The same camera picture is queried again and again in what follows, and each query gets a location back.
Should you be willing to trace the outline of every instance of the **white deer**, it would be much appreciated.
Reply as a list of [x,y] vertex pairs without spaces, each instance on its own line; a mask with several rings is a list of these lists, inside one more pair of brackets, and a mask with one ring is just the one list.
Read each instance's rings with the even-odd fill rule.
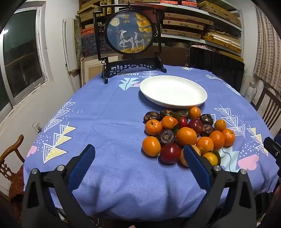
[[120,34],[120,40],[121,40],[121,42],[120,42],[120,44],[119,44],[119,46],[120,47],[122,47],[123,48],[123,50],[125,51],[125,47],[127,47],[126,45],[125,45],[125,43],[127,43],[127,42],[131,42],[131,44],[132,44],[132,48],[131,48],[131,52],[133,52],[134,51],[134,41],[133,41],[133,38],[131,37],[130,39],[128,39],[128,40],[126,40],[125,38],[124,38],[124,33],[125,32],[127,32],[126,30],[123,30],[123,29],[121,29],[118,33],[121,33]]
[[137,46],[137,50],[138,50],[138,48],[139,48],[139,46],[138,46],[138,43],[142,43],[142,49],[144,49],[144,41],[143,41],[143,39],[141,39],[140,41],[138,41],[138,33],[136,33],[136,32],[134,32],[135,33],[135,43],[136,43],[136,46]]

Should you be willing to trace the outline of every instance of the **screw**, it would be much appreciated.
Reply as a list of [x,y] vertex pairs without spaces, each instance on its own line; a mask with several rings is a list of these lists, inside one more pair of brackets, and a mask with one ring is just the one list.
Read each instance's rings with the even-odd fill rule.
[[215,165],[215,166],[214,166],[214,170],[215,170],[215,171],[221,171],[221,167],[220,167],[219,165]]
[[57,169],[58,171],[62,171],[62,170],[64,170],[64,165],[59,165],[56,169]]
[[33,170],[31,170],[31,173],[32,173],[32,174],[36,174],[37,172],[38,172],[38,169],[36,169],[36,168],[33,169]]
[[247,171],[246,170],[244,170],[244,169],[240,169],[240,173],[242,173],[242,174],[246,174],[247,173]]

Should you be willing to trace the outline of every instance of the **orange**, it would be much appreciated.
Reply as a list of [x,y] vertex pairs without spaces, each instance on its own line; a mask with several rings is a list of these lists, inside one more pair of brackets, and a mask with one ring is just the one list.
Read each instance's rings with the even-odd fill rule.
[[226,129],[226,122],[222,119],[219,119],[215,122],[215,129],[217,131],[223,131],[224,129]]
[[222,131],[223,136],[225,137],[225,147],[230,147],[234,144],[235,141],[235,134],[232,130],[230,129],[224,129]]
[[201,110],[198,107],[192,107],[190,109],[190,119],[199,119],[201,116]]
[[172,116],[165,116],[161,121],[163,129],[172,130],[178,124],[178,120]]
[[189,127],[183,127],[177,131],[176,139],[180,146],[185,146],[188,144],[195,145],[197,141],[197,134],[193,129]]
[[[198,149],[198,147],[197,147],[197,146],[194,146],[194,145],[191,145],[191,146],[192,146],[193,149],[197,152],[197,154],[198,154],[199,156],[201,156],[201,151]],[[186,161],[185,161],[185,159],[184,159],[184,157],[183,157],[183,149],[182,149],[181,154],[180,154],[180,161],[182,162],[182,164],[183,164],[184,166],[188,167],[188,164],[186,163]]]
[[202,155],[214,149],[213,140],[209,137],[199,138],[196,142],[196,146],[199,148]]
[[162,125],[158,120],[149,120],[145,124],[145,131],[149,135],[158,135],[162,131]]
[[207,158],[207,160],[212,164],[212,165],[217,165],[219,163],[219,160],[217,156],[211,152],[205,153],[203,157]]
[[218,151],[219,149],[221,149],[223,147],[223,145],[225,144],[225,137],[223,136],[223,134],[220,131],[213,131],[210,136],[211,140],[214,143],[214,149],[215,151]]
[[156,157],[161,151],[161,145],[157,138],[149,136],[142,142],[143,151],[151,157]]

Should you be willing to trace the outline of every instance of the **window frame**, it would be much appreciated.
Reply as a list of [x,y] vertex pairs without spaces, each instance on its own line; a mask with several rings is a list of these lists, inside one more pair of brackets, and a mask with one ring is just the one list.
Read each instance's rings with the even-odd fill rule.
[[42,83],[48,81],[48,75],[47,75],[47,67],[46,67],[46,61],[45,61],[45,54],[44,54],[44,45],[46,43],[45,39],[45,5],[46,2],[34,2],[35,6],[27,5],[27,7],[22,6],[22,8],[19,8],[14,14],[21,13],[25,11],[30,10],[36,10],[36,18],[35,18],[35,36],[36,36],[36,46],[37,46],[37,54],[39,58],[39,64],[40,69],[42,72],[41,78],[36,80],[34,83],[26,87],[23,91],[21,91],[16,97],[13,97],[13,94],[11,92],[8,78],[6,75],[6,69],[4,64],[4,53],[3,53],[3,39],[4,34],[3,31],[0,34],[0,76],[2,75],[3,86],[6,90],[7,97],[9,99],[9,103],[0,110],[0,122],[4,119],[4,117],[18,104],[20,103],[28,94],[30,94],[34,89],[36,89],[38,86],[40,86]]

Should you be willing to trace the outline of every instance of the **blue tablecloth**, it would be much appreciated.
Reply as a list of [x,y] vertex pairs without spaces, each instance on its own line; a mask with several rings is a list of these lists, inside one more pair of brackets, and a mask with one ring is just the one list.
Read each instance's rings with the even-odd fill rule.
[[[66,165],[87,144],[96,149],[96,158],[79,188],[73,190],[87,215],[105,213],[126,219],[164,220],[188,217],[205,195],[188,168],[166,166],[141,152],[143,116],[161,111],[140,92],[142,80],[155,75],[174,75],[201,85],[208,99],[201,113],[214,121],[224,119],[235,132],[232,147],[219,151],[225,170],[248,171],[256,194],[273,191],[278,167],[263,147],[270,136],[255,109],[230,85],[206,70],[165,66],[167,73],[134,68],[104,84],[100,77],[75,93],[44,127],[24,163],[24,182],[32,168],[41,172]],[[56,207],[60,203],[52,191]],[[225,200],[227,190],[221,201]]]

